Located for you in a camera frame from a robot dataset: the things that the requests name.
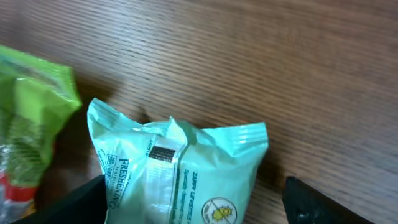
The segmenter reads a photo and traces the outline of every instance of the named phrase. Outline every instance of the sealed package edge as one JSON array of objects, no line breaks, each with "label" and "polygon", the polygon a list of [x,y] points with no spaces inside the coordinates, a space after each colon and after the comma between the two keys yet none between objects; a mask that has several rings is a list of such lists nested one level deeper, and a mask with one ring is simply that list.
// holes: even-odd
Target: sealed package edge
[{"label": "sealed package edge", "polygon": [[70,67],[0,45],[0,224],[28,209],[54,139],[80,105]]},{"label": "sealed package edge", "polygon": [[108,224],[240,224],[268,148],[266,125],[139,124],[94,99],[88,129],[106,177]]}]

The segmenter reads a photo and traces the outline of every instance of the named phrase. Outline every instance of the green plastic bag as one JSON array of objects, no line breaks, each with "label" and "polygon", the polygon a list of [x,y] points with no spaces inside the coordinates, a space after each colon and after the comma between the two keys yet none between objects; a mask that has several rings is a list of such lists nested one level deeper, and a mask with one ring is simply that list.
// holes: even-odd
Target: green plastic bag
[{"label": "green plastic bag", "polygon": [[268,147],[264,123],[139,124],[97,99],[88,129],[106,176],[109,224],[242,223]]},{"label": "green plastic bag", "polygon": [[31,203],[53,144],[81,102],[71,69],[0,45],[0,224]]}]

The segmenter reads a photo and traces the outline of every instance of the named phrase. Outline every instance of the crinkled plastic wrapper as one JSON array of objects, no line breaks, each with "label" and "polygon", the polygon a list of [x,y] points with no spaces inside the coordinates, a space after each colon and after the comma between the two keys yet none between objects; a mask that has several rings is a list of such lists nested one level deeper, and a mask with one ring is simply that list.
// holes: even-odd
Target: crinkled plastic wrapper
[{"label": "crinkled plastic wrapper", "polygon": [[69,67],[0,46],[0,224],[31,206],[55,136],[80,106]]},{"label": "crinkled plastic wrapper", "polygon": [[240,224],[268,147],[266,125],[139,124],[94,99],[88,128],[109,224]]}]

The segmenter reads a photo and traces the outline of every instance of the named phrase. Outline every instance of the yellow cartoon icon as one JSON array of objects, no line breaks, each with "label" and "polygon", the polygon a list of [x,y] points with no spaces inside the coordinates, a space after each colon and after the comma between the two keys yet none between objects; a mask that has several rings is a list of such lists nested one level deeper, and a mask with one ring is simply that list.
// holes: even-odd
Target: yellow cartoon icon
[{"label": "yellow cartoon icon", "polygon": [[229,207],[220,207],[213,212],[213,219],[221,221],[223,218],[228,218],[232,214],[232,209]]}]

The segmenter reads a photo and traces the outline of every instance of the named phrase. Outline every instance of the barcode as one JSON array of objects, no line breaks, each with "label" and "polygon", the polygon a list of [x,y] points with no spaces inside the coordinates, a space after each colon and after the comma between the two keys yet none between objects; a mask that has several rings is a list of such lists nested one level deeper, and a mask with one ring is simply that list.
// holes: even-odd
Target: barcode
[{"label": "barcode", "polygon": [[171,163],[173,160],[174,153],[175,153],[174,150],[154,146],[151,152],[149,153],[149,157]]}]

